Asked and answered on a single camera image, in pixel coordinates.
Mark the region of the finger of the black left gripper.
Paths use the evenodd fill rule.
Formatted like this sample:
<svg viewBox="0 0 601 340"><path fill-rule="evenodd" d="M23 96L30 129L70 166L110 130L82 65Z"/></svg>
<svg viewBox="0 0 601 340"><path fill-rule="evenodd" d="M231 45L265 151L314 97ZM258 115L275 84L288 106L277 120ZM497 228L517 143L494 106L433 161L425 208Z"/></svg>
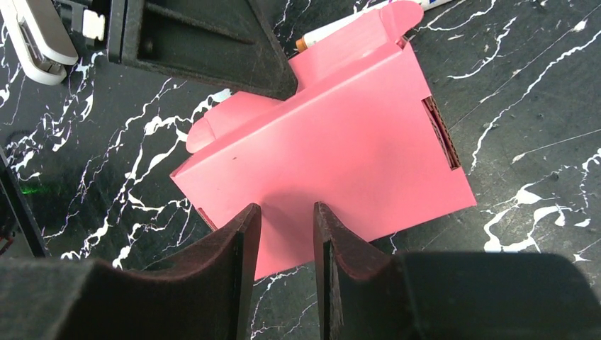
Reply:
<svg viewBox="0 0 601 340"><path fill-rule="evenodd" d="M298 79L258 1L112 1L111 62L286 100Z"/></svg>

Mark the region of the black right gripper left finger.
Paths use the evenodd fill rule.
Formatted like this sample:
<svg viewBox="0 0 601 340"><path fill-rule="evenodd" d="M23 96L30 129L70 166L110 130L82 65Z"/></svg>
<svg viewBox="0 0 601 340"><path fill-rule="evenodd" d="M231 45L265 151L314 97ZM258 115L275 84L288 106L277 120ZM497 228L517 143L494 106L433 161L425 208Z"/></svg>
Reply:
<svg viewBox="0 0 601 340"><path fill-rule="evenodd" d="M142 271L102 260L1 262L2 339L243 339L262 228L252 203Z"/></svg>

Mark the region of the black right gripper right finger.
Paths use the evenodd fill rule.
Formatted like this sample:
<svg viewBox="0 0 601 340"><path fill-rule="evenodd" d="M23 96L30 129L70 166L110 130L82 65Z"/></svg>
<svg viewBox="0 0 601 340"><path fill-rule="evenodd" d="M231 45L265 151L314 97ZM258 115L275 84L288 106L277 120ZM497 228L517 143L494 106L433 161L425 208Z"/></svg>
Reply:
<svg viewBox="0 0 601 340"><path fill-rule="evenodd" d="M600 301L557 254L386 254L318 202L322 339L599 339Z"/></svg>

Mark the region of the pink cardboard box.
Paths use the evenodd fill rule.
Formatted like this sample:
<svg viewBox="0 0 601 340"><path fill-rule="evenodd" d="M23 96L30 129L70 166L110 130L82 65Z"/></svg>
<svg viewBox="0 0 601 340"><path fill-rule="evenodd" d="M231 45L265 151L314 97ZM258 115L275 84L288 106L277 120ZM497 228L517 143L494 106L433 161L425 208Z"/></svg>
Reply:
<svg viewBox="0 0 601 340"><path fill-rule="evenodd" d="M223 227L262 209L256 278L313 260L313 206L367 241L475 205L405 34L420 5L395 1L291 59L285 101L240 91L191 128L171 175L200 216Z"/></svg>

